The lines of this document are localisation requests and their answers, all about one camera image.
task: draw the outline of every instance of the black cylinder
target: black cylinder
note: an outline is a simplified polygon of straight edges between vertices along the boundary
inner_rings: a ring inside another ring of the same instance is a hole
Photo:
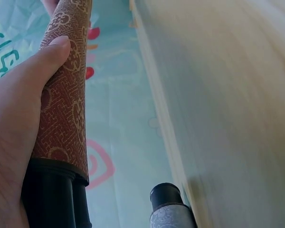
[[[91,228],[92,224],[86,201],[86,187],[79,180],[73,182],[73,202],[76,228]]]
[[[76,228],[72,172],[28,170],[22,201],[30,228]]]
[[[180,190],[171,183],[161,183],[156,185],[150,193],[150,200],[153,211],[167,203],[183,203]]]
[[[197,227],[192,211],[183,204],[180,190],[174,184],[162,183],[156,185],[150,193],[150,200],[153,207],[150,228]]]

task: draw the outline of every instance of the wooden edge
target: wooden edge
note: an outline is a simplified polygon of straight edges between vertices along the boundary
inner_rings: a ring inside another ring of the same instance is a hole
[[[185,184],[186,176],[181,161],[181,154],[176,143],[174,128],[171,122],[171,118],[169,116],[168,106],[166,98],[164,97],[162,83],[160,81],[159,73],[155,64],[155,59],[150,47],[147,34],[143,27],[141,16],[136,9],[135,3],[133,3],[132,7],[133,14],[136,18],[136,23],[139,27],[139,29],[136,30],[137,37],[141,48],[142,58],[148,75],[150,87],[152,90],[156,113],[162,129],[163,140],[168,155],[172,178],[174,183],[180,188],[181,196],[184,199],[183,188],[186,191],[189,191],[189,188]]]

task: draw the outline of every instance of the red petal shape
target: red petal shape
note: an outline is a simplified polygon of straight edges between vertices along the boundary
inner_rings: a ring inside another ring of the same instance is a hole
[[[99,35],[100,35],[100,28],[97,27],[97,28],[89,29],[87,38],[89,40],[92,40],[92,39],[96,39]]]
[[[85,79],[88,80],[90,77],[94,75],[94,69],[92,67],[87,67],[86,68],[86,74],[85,74]]]

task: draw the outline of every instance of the black cap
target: black cap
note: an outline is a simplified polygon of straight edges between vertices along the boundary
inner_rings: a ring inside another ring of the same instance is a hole
[[[156,185],[150,193],[150,200],[152,203],[153,211],[158,209],[161,205],[167,203],[183,203],[180,190],[171,183],[161,183]]]

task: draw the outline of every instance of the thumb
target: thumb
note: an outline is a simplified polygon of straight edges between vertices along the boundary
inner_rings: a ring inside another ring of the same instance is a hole
[[[4,78],[13,78],[12,81],[16,80],[41,92],[48,80],[65,63],[70,49],[68,36],[57,37],[49,46],[8,72]]]

